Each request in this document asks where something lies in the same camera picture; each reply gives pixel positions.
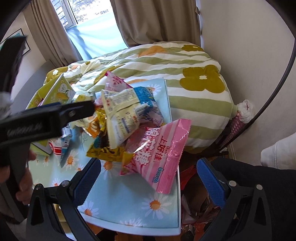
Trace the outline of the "person's left hand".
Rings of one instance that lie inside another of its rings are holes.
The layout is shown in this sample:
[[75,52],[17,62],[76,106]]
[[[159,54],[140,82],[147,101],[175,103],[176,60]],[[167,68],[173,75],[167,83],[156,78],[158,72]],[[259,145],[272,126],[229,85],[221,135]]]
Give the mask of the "person's left hand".
[[[6,182],[10,176],[9,166],[1,167],[1,183]],[[32,193],[33,193],[33,179],[29,171],[29,168],[25,168],[24,175],[19,182],[19,192],[16,193],[16,199],[23,203],[23,205],[28,205],[30,203]]]

